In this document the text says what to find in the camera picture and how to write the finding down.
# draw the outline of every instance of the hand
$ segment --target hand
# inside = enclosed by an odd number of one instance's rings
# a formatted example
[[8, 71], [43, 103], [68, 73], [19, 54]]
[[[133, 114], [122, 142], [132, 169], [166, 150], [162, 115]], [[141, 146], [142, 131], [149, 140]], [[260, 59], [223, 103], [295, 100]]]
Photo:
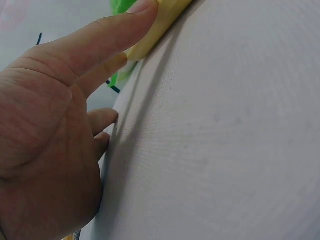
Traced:
[[98, 161], [117, 112], [87, 114], [88, 97], [126, 64], [157, 1], [34, 47], [0, 72], [0, 228], [7, 240], [62, 239], [85, 226], [102, 196]]

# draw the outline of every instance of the yellow tape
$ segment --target yellow tape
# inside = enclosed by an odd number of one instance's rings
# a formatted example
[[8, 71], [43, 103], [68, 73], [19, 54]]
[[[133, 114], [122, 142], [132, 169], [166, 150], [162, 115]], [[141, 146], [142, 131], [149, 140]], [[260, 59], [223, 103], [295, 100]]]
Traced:
[[144, 59], [192, 1], [158, 0], [158, 15], [153, 26], [148, 34], [131, 48], [127, 55], [128, 59], [131, 61]]

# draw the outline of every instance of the white surface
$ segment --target white surface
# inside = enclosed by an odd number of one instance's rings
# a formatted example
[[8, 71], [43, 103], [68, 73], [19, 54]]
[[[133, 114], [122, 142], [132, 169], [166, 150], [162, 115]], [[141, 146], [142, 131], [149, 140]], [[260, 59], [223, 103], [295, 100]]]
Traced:
[[[50, 42], [110, 15], [109, 0], [0, 0], [0, 70], [34, 47], [40, 33], [42, 43]], [[88, 110], [112, 107], [117, 96], [104, 85]]]
[[162, 43], [88, 239], [320, 239], [320, 2], [198, 0]]

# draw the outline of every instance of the green object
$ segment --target green object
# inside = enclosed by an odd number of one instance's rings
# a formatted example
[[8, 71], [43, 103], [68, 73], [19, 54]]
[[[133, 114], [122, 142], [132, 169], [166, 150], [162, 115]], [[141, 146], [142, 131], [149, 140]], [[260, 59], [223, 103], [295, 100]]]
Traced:
[[[136, 1], [137, 0], [110, 0], [113, 15], [125, 13]], [[108, 86], [120, 91], [126, 84], [136, 65], [136, 62], [128, 62], [124, 68], [111, 77]]]
[[113, 15], [125, 13], [137, 0], [110, 0]]

